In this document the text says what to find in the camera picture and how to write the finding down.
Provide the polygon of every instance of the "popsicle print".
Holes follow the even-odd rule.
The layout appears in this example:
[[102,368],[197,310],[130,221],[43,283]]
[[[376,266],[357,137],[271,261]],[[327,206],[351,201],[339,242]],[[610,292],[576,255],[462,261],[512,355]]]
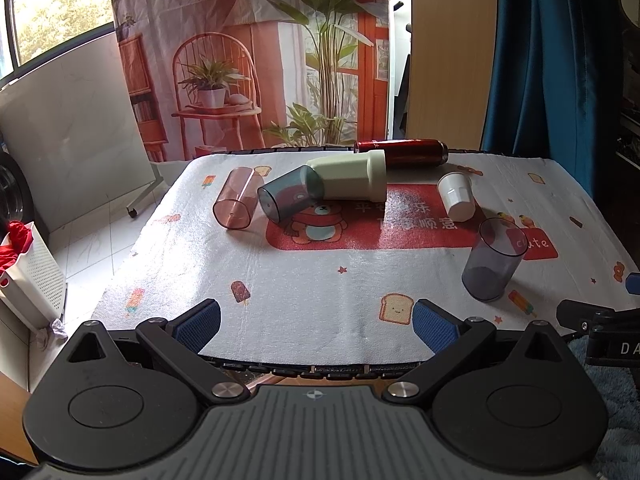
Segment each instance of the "popsicle print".
[[129,317],[129,314],[133,314],[138,307],[140,306],[140,302],[142,301],[142,297],[145,295],[144,288],[134,288],[133,292],[129,296],[129,301],[127,301],[124,310],[127,311],[125,317]]
[[236,303],[244,303],[246,305],[247,300],[251,297],[249,289],[243,282],[235,281],[231,284],[231,292],[236,298]]
[[213,181],[215,179],[216,179],[215,175],[207,175],[202,181],[202,189],[205,189],[206,187],[209,187],[211,184],[213,184]]
[[527,314],[527,316],[531,315],[533,317],[538,317],[538,314],[533,311],[533,305],[530,304],[529,301],[527,301],[517,290],[512,290],[509,293],[509,299],[515,306]]
[[512,224],[515,224],[515,218],[513,218],[513,216],[511,216],[508,213],[503,213],[502,211],[500,211],[498,213],[498,218],[502,218],[503,220],[506,220],[507,222],[511,222]]
[[536,224],[528,216],[520,215],[518,218],[520,218],[523,227],[526,227],[527,229],[535,229]]
[[180,213],[175,215],[165,215],[154,221],[154,224],[168,224],[169,222],[177,222],[180,219]]

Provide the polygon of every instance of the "red cloth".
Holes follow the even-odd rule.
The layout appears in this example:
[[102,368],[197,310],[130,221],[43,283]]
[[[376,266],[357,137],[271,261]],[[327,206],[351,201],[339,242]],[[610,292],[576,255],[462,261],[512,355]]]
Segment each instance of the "red cloth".
[[11,245],[0,246],[0,272],[11,267],[18,254],[25,253],[33,243],[33,235],[22,222],[9,222],[9,241]]

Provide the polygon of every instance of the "white laundry basket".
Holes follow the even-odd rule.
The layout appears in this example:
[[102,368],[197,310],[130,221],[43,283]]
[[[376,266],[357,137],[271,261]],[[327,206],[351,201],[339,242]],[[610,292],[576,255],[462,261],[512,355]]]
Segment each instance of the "white laundry basket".
[[[62,316],[66,280],[33,222],[26,225],[33,235],[27,252],[0,274],[0,300],[32,331],[48,326]],[[2,245],[8,245],[9,235]]]

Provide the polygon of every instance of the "red thermos bottle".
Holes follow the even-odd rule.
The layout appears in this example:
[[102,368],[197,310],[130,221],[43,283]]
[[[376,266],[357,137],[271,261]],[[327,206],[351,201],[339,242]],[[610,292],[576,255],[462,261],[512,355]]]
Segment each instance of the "red thermos bottle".
[[449,159],[447,145],[436,139],[357,140],[354,153],[384,150],[388,168],[435,167]]

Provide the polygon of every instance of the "blue-gray plastic cup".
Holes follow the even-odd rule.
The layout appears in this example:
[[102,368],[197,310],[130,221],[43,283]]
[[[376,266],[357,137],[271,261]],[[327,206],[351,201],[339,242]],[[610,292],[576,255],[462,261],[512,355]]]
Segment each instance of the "blue-gray plastic cup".
[[272,222],[279,224],[324,196],[324,183],[309,166],[300,166],[258,188],[260,207]]
[[502,218],[482,222],[462,271],[466,291],[479,301],[500,298],[528,248],[527,235],[513,222]]

